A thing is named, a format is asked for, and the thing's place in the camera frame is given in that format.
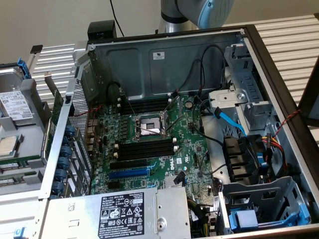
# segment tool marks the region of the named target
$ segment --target green circuit board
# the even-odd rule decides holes
[[[99,114],[95,115],[103,124],[99,136],[107,137],[107,145],[103,145],[102,152],[98,145],[93,148],[93,165],[94,177],[91,185],[91,194],[109,193],[115,191],[134,190],[141,188],[157,187],[165,188],[167,184],[171,184],[173,179],[180,171],[186,173],[186,193],[190,198],[195,199],[199,203],[211,204],[212,194],[208,196],[207,186],[212,184],[211,176],[205,176],[200,173],[198,164],[202,161],[207,151],[206,139],[188,127],[188,123],[193,122],[192,110],[186,109],[185,102],[193,102],[193,97],[180,96],[181,113],[179,114],[179,104],[175,103],[170,110],[167,111],[169,121],[178,121],[167,132],[166,137],[175,137],[177,139],[178,151],[174,156],[155,157],[148,159],[148,165],[155,165],[149,176],[128,177],[117,180],[109,180],[108,174],[111,171],[110,163],[116,162],[113,157],[115,141],[122,143],[137,142],[135,139],[135,127],[132,117],[134,115],[121,116],[116,112],[114,106],[104,106],[99,110]],[[137,117],[145,116],[145,114],[137,114]],[[198,110],[196,110],[195,118],[199,118]],[[127,137],[123,139],[122,125],[125,123],[127,127]],[[153,135],[141,137],[140,141],[158,140],[162,136]],[[202,171],[211,171],[210,162],[204,158]],[[109,189],[110,181],[119,181],[120,188]]]

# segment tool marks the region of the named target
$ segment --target silver metal chassis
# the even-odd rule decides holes
[[[292,96],[296,103],[299,102],[303,88],[306,86],[310,73],[315,63],[315,58],[319,54],[319,21],[314,16],[303,16],[293,18],[275,19],[261,22],[251,22],[256,24],[261,37],[266,44],[271,56],[273,57],[281,75],[288,87],[291,90]],[[247,39],[245,43],[252,53],[252,58],[259,71],[263,84],[268,90],[268,94],[274,104],[277,111],[279,120],[284,120],[284,116],[280,111],[278,102],[261,70],[256,56],[252,52],[252,48]],[[71,101],[74,100],[74,89],[76,86],[76,79],[74,79],[75,66],[72,59],[72,53],[74,50],[74,44],[47,47],[44,48],[40,54],[32,55],[28,61],[30,72],[35,79],[37,79],[37,89],[42,100],[49,101],[49,105],[52,105],[52,97],[44,82],[43,71],[52,71],[53,80],[60,88],[62,95],[65,94],[72,96]],[[41,190],[31,191],[27,193],[19,193],[14,195],[0,196],[0,207],[3,203],[6,205],[15,205],[17,202],[23,204],[23,208],[27,207],[26,203],[34,202],[33,213],[28,215],[17,214],[14,220],[17,221],[33,221],[33,227],[29,228],[31,238],[41,238],[41,232],[44,227],[45,217],[48,208],[48,197],[50,195],[51,184],[53,181],[53,175],[57,163],[59,148],[62,143],[62,136],[64,128],[68,118],[68,112],[71,104],[64,103],[59,119],[59,123],[56,129],[56,136],[54,137],[52,149],[53,152],[50,155],[47,170],[43,178]],[[292,136],[292,133],[287,125],[283,126],[283,130],[287,135],[289,142],[294,150],[303,174],[314,194],[315,200],[319,202],[319,190],[315,186],[314,180],[307,168],[305,161],[297,147],[296,141]],[[319,129],[311,128],[315,140],[319,141]],[[6,219],[1,217],[1,224]],[[237,235],[228,235],[214,237],[217,239],[227,238],[269,238],[271,236],[288,236],[295,235],[297,233],[309,233],[319,230],[319,224],[311,224],[307,226],[293,227],[266,230],[251,233],[241,233]]]

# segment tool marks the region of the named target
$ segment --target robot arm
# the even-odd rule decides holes
[[[220,27],[226,21],[234,0],[161,0],[160,33]]]

